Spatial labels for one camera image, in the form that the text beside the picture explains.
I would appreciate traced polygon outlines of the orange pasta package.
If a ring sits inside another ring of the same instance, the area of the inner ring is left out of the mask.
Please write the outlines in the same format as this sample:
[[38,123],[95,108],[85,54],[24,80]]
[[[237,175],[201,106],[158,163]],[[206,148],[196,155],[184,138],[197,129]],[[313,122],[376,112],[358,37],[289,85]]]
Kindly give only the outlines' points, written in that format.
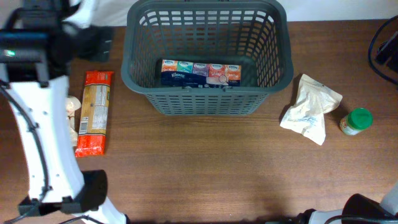
[[112,71],[86,72],[76,157],[102,156],[105,152],[113,75]]

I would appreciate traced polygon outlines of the beige snack bag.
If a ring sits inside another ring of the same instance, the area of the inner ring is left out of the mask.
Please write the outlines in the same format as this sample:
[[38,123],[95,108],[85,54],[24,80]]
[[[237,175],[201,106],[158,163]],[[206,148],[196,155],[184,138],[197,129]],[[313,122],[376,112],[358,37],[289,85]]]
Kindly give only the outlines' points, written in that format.
[[67,120],[69,123],[71,144],[73,147],[76,147],[78,141],[78,133],[75,130],[75,112],[81,108],[81,102],[78,98],[74,96],[67,96],[65,107],[67,112]]

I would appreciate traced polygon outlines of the blue tissue box pack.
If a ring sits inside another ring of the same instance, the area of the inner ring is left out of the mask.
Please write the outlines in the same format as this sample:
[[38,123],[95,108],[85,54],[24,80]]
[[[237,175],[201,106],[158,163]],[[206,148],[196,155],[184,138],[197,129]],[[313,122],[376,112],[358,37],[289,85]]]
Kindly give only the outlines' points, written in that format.
[[192,88],[223,88],[240,86],[241,65],[198,63],[163,59],[160,68],[161,84]]

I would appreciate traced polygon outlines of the grey plastic laundry basket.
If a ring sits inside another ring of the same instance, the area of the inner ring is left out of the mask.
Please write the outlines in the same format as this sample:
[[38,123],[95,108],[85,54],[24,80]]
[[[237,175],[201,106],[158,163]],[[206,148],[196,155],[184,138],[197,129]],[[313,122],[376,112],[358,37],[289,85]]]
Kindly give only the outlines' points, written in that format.
[[[164,59],[239,65],[241,83],[163,85]],[[138,1],[128,11],[121,77],[162,114],[251,114],[293,75],[287,15],[277,1]]]

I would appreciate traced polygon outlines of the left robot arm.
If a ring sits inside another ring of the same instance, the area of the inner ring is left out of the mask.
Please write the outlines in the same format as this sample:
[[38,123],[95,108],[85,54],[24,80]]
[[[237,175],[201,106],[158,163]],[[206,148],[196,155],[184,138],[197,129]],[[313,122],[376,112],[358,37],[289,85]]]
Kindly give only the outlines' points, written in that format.
[[128,223],[107,196],[105,171],[82,171],[66,102],[96,1],[22,1],[1,29],[1,94],[14,113],[29,172],[18,220],[53,212],[85,223]]

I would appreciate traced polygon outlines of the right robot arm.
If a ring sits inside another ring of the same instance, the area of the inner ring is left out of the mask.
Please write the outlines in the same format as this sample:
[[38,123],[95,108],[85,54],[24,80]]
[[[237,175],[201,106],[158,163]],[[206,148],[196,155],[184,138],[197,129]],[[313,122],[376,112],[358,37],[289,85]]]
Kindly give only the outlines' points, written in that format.
[[376,202],[361,194],[352,195],[339,210],[306,210],[292,224],[397,224],[397,185]]

